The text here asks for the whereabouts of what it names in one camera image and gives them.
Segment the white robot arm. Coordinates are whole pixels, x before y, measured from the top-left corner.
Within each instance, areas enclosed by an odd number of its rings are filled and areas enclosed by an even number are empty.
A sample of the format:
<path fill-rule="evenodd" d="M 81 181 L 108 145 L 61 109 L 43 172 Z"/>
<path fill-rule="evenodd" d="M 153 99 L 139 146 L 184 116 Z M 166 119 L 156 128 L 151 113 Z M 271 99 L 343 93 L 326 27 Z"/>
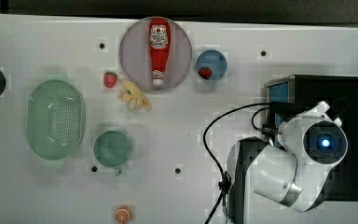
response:
<path fill-rule="evenodd" d="M 284 118 L 271 130 L 273 140 L 253 136 L 234 144 L 227 156 L 231 184 L 223 202 L 229 224 L 255 221 L 256 194 L 299 213 L 324 201 L 327 177 L 349 149 L 342 122 L 330 119 L 329 109 L 321 101 Z"/>

